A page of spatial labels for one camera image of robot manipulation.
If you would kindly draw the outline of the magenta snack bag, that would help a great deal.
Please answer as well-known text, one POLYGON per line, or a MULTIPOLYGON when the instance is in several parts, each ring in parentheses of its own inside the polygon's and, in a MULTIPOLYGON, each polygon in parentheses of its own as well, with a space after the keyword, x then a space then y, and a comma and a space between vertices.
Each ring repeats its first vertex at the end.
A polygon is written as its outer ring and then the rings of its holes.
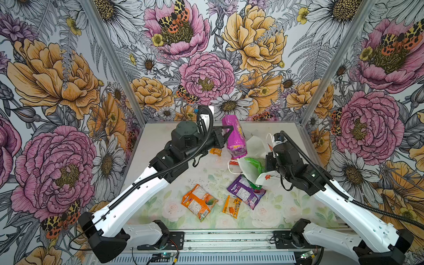
POLYGON ((232 126, 231 132, 227 140, 227 149, 233 159, 239 159, 247 155, 247 145, 241 124, 236 115, 226 115, 222 120, 223 126, 232 126))

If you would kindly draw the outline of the green chips bag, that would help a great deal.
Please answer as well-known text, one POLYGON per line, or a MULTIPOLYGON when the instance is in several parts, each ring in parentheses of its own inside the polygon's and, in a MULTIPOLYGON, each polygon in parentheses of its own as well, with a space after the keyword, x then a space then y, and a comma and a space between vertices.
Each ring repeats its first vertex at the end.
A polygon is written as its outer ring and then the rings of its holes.
POLYGON ((245 169, 244 172, 251 177, 258 177, 260 174, 265 172, 263 163, 253 158, 245 158, 245 169))

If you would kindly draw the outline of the white floral paper bag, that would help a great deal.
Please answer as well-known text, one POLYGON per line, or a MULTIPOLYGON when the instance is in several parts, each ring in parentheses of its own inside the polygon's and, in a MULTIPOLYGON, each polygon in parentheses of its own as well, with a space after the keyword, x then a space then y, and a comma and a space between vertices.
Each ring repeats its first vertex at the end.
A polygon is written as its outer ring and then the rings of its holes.
POLYGON ((227 165, 232 174, 240 172, 255 188, 278 187, 280 175, 273 169, 266 169, 266 155, 272 148, 261 138, 252 136, 247 140, 247 155, 230 160, 227 165))

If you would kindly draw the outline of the large orange snack bag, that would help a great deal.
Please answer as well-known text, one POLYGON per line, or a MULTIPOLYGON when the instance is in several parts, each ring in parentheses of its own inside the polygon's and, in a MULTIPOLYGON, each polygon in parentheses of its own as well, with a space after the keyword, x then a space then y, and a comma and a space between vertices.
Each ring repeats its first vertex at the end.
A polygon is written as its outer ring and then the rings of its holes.
POLYGON ((199 184, 196 184, 194 188, 183 196, 181 204, 202 222, 212 212, 218 201, 199 184))

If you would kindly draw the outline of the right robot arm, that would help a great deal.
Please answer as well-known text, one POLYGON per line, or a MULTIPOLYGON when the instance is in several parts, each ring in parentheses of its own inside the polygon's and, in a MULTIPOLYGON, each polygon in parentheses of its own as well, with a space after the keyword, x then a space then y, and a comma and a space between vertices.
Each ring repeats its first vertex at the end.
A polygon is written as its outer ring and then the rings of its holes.
POLYGON ((321 227, 310 220, 299 219, 290 231, 296 247, 315 245, 344 255, 360 265, 401 265, 414 236, 385 223, 356 200, 324 171, 307 160, 307 155, 291 143, 279 142, 267 155, 269 167, 295 188, 304 191, 330 208, 352 230, 340 232, 321 227))

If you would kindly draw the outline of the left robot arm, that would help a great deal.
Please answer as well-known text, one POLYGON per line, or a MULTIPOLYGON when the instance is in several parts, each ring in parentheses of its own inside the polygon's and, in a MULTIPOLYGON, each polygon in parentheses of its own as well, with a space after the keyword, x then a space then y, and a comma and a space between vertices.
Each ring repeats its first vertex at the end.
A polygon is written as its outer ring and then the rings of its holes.
POLYGON ((171 140, 134 183, 102 209, 82 214, 78 223, 98 261, 110 262, 128 247, 167 248, 171 233, 163 222, 129 225, 128 220, 156 193, 188 170, 190 161, 196 166, 210 149, 224 148, 233 130, 231 125, 216 127, 210 123, 206 126, 203 120, 180 122, 172 130, 171 140))

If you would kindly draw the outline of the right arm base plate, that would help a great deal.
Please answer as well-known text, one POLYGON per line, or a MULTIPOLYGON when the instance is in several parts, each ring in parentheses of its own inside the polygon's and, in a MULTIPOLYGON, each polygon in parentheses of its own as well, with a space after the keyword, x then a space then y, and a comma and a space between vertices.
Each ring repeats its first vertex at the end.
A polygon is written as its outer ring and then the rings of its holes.
POLYGON ((290 231, 274 231, 273 242, 276 246, 276 249, 297 248, 297 246, 294 244, 294 237, 290 231))

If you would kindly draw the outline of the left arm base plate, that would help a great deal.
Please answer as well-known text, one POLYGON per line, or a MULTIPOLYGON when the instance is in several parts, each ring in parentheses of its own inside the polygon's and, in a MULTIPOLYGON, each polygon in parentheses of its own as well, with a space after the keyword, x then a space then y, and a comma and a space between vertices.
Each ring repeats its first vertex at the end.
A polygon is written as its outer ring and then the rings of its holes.
POLYGON ((162 236, 159 241, 153 245, 141 245, 136 249, 138 251, 164 251, 164 250, 183 250, 185 233, 182 231, 171 231, 168 235, 162 236))

